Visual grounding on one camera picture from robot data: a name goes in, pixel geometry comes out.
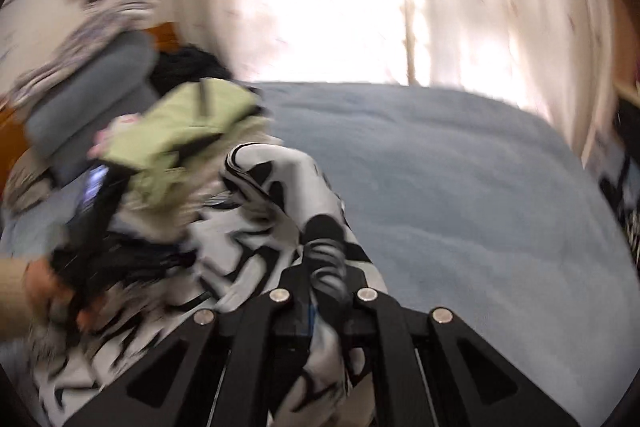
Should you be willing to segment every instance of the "patterned blanket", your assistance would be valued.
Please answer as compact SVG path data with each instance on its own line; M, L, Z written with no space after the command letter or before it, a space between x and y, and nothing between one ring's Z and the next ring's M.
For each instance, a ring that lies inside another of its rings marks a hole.
M34 379L52 425L61 426L197 309L235 310L277 287L296 263L310 278L314 331L298 379L270 411L274 425L339 424L345 411L356 419L352 425L369 424L373 388L364 353L355 349L345 360L338 334L350 299L346 264L363 269L369 286L386 287L348 227L342 201L310 156L282 146L242 144L221 176L228 193L208 200L190 225L200 248L193 270L111 289L100 327L71 351L50 349L55 332L34 336Z
M54 57L36 70L23 73L13 83L0 108L35 103L44 92L70 77L95 57L116 35L139 29L151 17L155 3L149 0L121 0L87 19L54 52Z

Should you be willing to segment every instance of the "bed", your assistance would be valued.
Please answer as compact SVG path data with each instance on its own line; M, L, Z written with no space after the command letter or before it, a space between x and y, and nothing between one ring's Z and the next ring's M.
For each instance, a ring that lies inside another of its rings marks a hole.
M596 184L545 121L445 89L261 88L271 134L326 172L391 295L451 308L580 425L606 420L640 367L640 285ZM0 250L46 252L81 182L9 219ZM19 352L4 346L2 365L39 413Z

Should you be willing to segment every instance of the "beige sleeve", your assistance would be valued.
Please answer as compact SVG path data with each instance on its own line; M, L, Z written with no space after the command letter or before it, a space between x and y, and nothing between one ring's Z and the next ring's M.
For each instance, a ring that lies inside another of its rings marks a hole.
M0 341L25 335L33 311L24 290L27 261L0 259Z

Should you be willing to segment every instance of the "white curtain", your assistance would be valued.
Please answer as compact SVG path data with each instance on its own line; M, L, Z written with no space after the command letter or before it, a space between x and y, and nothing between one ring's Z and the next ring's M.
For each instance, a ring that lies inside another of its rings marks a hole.
M209 0L216 51L248 81L419 84L548 121L578 155L614 96L611 0Z

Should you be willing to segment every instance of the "metal bolt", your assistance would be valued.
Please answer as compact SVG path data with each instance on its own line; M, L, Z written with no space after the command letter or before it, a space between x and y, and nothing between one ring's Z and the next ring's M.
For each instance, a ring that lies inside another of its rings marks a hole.
M453 313L446 308L436 308L431 314L438 324L449 324L453 320Z
M289 300L290 296L291 295L289 294L289 291L284 288L276 288L274 290L271 290L271 292L269 293L269 298L273 302L286 302Z
M196 324L204 326L213 322L216 316L211 310L198 310L193 314L193 320Z
M360 288L356 294L358 299L365 302L371 302L378 298L378 292L373 288Z

